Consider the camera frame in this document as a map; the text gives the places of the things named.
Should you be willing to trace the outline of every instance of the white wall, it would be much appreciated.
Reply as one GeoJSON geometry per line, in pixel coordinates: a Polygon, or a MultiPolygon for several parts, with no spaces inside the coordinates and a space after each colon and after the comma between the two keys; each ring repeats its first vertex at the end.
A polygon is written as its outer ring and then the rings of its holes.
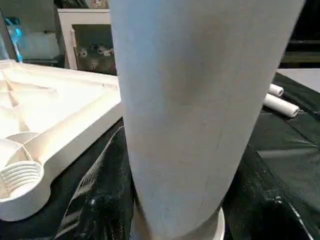
{"type": "Polygon", "coordinates": [[[17,17],[27,32],[55,30],[54,0],[0,0],[5,17],[17,17]]]}

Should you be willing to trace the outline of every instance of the white plastic tray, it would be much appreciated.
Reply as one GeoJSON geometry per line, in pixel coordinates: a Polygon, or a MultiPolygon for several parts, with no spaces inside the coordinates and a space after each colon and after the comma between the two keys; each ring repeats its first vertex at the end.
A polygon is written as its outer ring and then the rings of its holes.
{"type": "Polygon", "coordinates": [[[0,61],[0,219],[40,210],[51,182],[121,117],[117,77],[0,61]]]}

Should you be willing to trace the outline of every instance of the white cabinet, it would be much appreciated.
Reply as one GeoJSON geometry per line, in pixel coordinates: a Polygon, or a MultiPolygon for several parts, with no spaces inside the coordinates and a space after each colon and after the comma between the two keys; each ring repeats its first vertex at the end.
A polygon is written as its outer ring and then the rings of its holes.
{"type": "Polygon", "coordinates": [[[109,9],[59,9],[70,69],[116,75],[109,9]]]}

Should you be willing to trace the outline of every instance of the white plastic pipe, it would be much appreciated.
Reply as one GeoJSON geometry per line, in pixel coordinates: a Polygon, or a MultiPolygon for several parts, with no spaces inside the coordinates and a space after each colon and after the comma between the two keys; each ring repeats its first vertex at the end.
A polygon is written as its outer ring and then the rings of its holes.
{"type": "Polygon", "coordinates": [[[303,3],[109,0],[130,166],[150,239],[184,236],[219,207],[303,3]]]}
{"type": "Polygon", "coordinates": [[[270,108],[288,118],[294,118],[298,115],[299,107],[290,102],[282,100],[271,94],[267,94],[264,98],[263,105],[270,108]]]}
{"type": "Polygon", "coordinates": [[[276,97],[281,97],[284,94],[284,88],[275,84],[270,84],[268,93],[276,97]]]}

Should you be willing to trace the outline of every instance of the crumpled black plastic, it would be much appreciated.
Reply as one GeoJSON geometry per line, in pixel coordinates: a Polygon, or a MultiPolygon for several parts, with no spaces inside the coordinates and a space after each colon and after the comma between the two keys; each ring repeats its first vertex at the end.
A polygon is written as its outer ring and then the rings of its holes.
{"type": "Polygon", "coordinates": [[[264,108],[223,209],[235,240],[320,239],[320,94],[276,74],[289,119],[264,108]]]}
{"type": "Polygon", "coordinates": [[[128,240],[132,189],[125,131],[120,127],[80,181],[55,239],[128,240]]]}

